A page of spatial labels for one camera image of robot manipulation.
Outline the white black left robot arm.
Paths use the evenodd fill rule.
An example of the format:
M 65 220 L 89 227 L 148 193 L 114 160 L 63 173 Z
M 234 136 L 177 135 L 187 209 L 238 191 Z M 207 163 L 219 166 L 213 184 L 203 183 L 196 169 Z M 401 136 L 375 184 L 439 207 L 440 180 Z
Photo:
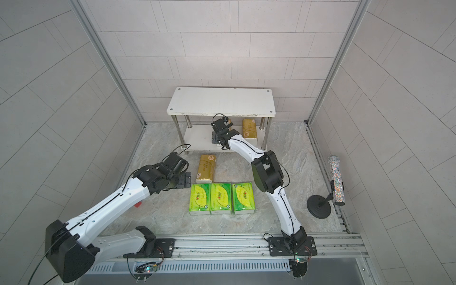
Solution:
M 162 162 L 145 165 L 130 174 L 126 183 L 84 213 L 67 222 L 56 220 L 45 231 L 45 258 L 63 283 L 83 276 L 96 263 L 116 256 L 165 257 L 155 245 L 156 235 L 147 227 L 101 237 L 113 221 L 132 206 L 162 191 L 190 188 L 189 163 L 176 152 Z

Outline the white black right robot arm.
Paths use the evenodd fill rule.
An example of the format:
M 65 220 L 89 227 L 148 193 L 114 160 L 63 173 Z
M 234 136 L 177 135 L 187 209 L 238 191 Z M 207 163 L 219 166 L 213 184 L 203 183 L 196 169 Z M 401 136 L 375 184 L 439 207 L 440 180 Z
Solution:
M 227 117 L 211 123 L 217 142 L 222 148 L 233 150 L 251 164 L 255 185 L 268 195 L 279 218 L 285 245 L 290 251 L 297 251 L 308 236 L 287 199 L 281 164 L 274 152 L 253 146 L 232 125 L 228 123 Z

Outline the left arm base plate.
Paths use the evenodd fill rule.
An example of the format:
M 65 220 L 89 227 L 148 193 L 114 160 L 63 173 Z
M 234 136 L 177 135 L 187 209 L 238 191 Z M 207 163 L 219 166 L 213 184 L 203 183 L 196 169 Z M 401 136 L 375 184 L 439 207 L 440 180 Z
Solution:
M 137 252 L 124 254 L 124 258 L 171 258 L 173 255 L 176 239 L 146 240 L 145 245 Z

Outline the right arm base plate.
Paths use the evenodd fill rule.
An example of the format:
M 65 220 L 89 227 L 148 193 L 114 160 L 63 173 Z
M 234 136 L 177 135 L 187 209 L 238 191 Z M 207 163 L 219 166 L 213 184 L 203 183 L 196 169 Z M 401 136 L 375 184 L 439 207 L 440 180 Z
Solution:
M 268 242 L 268 250 L 272 257 L 292 257 L 294 255 L 299 257 L 314 257 L 318 255 L 312 236 L 308 236 L 303 242 L 298 242 L 298 244 L 282 236 L 266 237 L 266 241 Z

